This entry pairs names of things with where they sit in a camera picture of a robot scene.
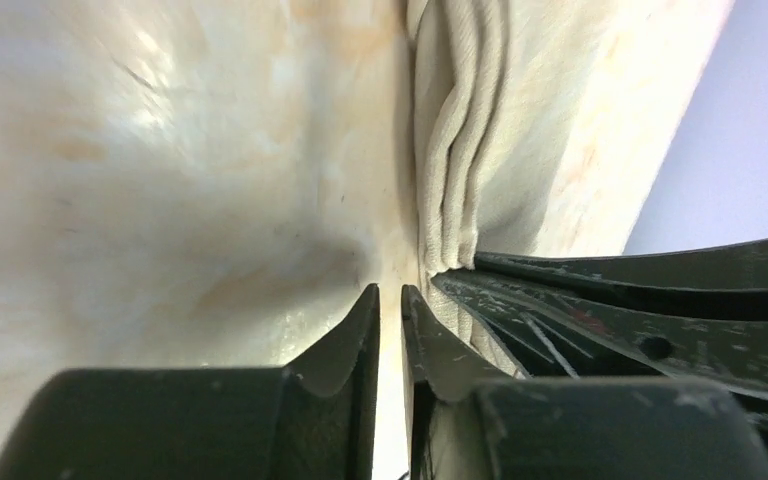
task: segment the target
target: cloth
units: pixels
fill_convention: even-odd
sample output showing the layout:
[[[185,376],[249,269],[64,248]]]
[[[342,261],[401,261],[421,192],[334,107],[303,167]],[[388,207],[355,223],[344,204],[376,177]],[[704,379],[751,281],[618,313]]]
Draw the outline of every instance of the cloth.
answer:
[[[429,279],[477,248],[527,254],[612,0],[411,0],[422,290],[435,314],[513,373],[487,332]]]
[[[381,0],[0,0],[0,444],[59,369],[283,363],[378,282],[375,464],[403,473],[404,18]]]

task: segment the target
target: hole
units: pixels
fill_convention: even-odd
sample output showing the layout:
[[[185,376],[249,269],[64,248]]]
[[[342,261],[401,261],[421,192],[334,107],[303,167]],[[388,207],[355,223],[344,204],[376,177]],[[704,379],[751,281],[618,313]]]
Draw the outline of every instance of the hole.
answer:
[[[664,360],[673,354],[673,344],[664,337],[644,338],[638,348],[649,360]]]

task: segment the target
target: marble surface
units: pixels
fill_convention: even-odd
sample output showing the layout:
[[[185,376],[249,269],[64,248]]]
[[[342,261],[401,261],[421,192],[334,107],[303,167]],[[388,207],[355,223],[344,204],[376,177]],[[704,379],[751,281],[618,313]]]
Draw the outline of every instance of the marble surface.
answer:
[[[282,363],[369,282],[401,398],[403,23],[379,0],[0,0],[0,442],[58,369]],[[379,407],[396,478],[402,402]]]

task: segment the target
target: screw hole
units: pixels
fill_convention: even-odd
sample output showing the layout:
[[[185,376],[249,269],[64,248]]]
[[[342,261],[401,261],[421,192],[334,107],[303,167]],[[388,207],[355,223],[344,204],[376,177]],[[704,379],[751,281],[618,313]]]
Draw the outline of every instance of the screw hole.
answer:
[[[638,348],[649,360],[664,360],[673,354],[673,344],[664,337],[646,337]]]

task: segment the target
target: towel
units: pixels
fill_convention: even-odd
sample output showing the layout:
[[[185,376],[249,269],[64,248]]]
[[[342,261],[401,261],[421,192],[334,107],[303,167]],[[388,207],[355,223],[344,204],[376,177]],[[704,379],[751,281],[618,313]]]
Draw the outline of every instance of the towel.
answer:
[[[476,249],[526,254],[617,2],[412,0],[421,288],[438,318],[513,364],[429,282]]]

